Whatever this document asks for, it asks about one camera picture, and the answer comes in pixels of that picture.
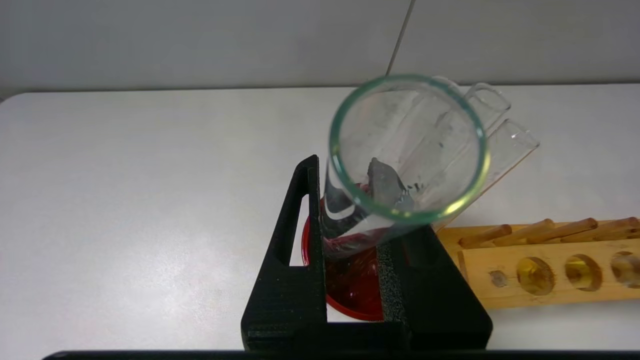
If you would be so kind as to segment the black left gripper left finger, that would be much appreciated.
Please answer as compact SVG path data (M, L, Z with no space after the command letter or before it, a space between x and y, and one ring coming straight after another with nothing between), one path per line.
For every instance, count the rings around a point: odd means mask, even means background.
M247 351L293 348L298 331L327 323L325 261L320 231L319 158L294 169L262 266L241 319ZM302 198L308 196L306 266L291 266Z

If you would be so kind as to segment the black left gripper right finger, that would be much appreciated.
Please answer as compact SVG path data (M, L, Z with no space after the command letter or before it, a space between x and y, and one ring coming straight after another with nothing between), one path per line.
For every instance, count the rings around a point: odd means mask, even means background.
M430 225L394 225L376 247L382 318L411 352L484 351L489 313Z

